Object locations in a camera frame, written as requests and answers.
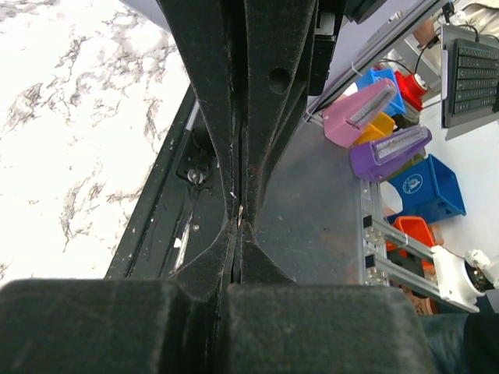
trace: gray table surface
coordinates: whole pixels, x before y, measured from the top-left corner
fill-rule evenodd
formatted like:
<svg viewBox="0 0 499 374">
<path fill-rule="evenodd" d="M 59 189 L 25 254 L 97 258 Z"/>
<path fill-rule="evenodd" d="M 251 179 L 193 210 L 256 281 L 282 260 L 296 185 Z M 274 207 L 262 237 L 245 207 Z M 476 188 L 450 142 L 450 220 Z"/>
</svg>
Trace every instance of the gray table surface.
<svg viewBox="0 0 499 374">
<path fill-rule="evenodd" d="M 269 182 L 260 247 L 299 284 L 364 284 L 361 185 L 349 151 L 306 123 Z"/>
</svg>

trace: label on bin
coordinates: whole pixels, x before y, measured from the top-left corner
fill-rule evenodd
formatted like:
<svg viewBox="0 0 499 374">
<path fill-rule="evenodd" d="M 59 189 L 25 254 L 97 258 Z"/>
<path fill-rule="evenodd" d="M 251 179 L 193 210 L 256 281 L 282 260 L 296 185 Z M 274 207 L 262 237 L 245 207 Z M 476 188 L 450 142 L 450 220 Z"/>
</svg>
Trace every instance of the label on bin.
<svg viewBox="0 0 499 374">
<path fill-rule="evenodd" d="M 404 181 L 402 190 L 406 194 L 411 195 L 418 192 L 421 186 L 423 186 L 423 177 L 421 176 L 421 174 L 413 174 L 407 177 L 407 179 Z"/>
</svg>

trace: storage bin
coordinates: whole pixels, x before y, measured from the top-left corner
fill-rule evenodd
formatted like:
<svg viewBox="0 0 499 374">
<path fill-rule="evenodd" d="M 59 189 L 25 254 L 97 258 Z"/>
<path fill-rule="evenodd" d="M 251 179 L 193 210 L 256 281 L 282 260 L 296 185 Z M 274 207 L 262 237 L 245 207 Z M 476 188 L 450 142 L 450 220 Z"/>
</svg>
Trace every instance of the storage bin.
<svg viewBox="0 0 499 374">
<path fill-rule="evenodd" d="M 355 146 L 359 144 L 381 139 L 393 133 L 395 121 L 388 117 L 385 113 L 380 113 L 369 125 L 366 131 L 353 143 Z"/>
<path fill-rule="evenodd" d="M 433 233 L 425 220 L 421 217 L 400 216 L 395 220 L 392 226 L 428 247 L 436 245 Z M 387 251 L 393 251 L 395 249 L 397 249 L 396 245 L 387 242 Z M 407 252 L 402 251 L 401 255 L 407 256 Z M 423 269 L 432 269 L 433 267 L 434 265 L 432 263 L 423 260 Z"/>
<path fill-rule="evenodd" d="M 419 216 L 428 224 L 465 216 L 465 204 L 455 173 L 433 155 L 389 180 L 402 198 L 403 210 L 389 217 Z"/>
<path fill-rule="evenodd" d="M 395 78 L 395 74 L 392 69 L 383 69 L 383 70 L 374 70 L 369 69 L 369 71 L 364 74 L 359 80 L 357 80 L 356 85 L 359 90 L 364 87 L 377 82 L 383 78 L 389 78 L 397 87 L 397 95 L 395 95 L 394 99 L 388 104 L 388 106 L 384 109 L 384 113 L 386 113 L 389 117 L 394 115 L 403 115 L 405 113 L 404 100 L 402 99 L 402 95 L 400 94 L 400 89 L 398 88 L 397 80 Z"/>
</svg>

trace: blue plastic bin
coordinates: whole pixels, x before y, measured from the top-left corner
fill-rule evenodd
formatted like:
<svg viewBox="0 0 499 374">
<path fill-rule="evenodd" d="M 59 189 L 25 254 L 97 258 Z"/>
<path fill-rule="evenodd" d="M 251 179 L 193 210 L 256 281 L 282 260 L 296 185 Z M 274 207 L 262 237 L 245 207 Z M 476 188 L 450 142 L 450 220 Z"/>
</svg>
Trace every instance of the blue plastic bin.
<svg viewBox="0 0 499 374">
<path fill-rule="evenodd" d="M 356 85 L 359 90 L 364 87 L 370 86 L 371 84 L 377 82 L 378 80 L 389 78 L 393 83 L 395 83 L 395 87 L 397 87 L 397 95 L 394 99 L 388 104 L 388 106 L 384 109 L 384 113 L 389 115 L 390 117 L 394 115 L 404 115 L 405 114 L 405 105 L 404 100 L 402 99 L 402 95 L 400 94 L 400 89 L 398 88 L 397 79 L 395 78 L 395 74 L 392 69 L 383 69 L 383 70 L 373 70 L 369 69 L 369 72 L 364 74 L 359 80 L 357 80 Z"/>
<path fill-rule="evenodd" d="M 419 216 L 428 224 L 465 216 L 465 204 L 455 173 L 433 155 L 389 181 L 402 198 L 403 211 L 389 217 Z"/>
</svg>

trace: black foam pad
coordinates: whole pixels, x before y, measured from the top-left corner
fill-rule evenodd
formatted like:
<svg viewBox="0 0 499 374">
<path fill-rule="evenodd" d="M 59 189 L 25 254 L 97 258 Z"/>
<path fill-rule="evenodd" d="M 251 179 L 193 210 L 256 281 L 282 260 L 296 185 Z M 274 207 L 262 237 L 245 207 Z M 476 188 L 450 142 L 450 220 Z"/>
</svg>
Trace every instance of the black foam pad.
<svg viewBox="0 0 499 374">
<path fill-rule="evenodd" d="M 230 373 L 433 373 L 414 308 L 395 288 L 228 290 Z"/>
<path fill-rule="evenodd" d="M 186 299 L 159 280 L 22 280 L 0 293 L 0 372 L 181 372 Z"/>
</svg>

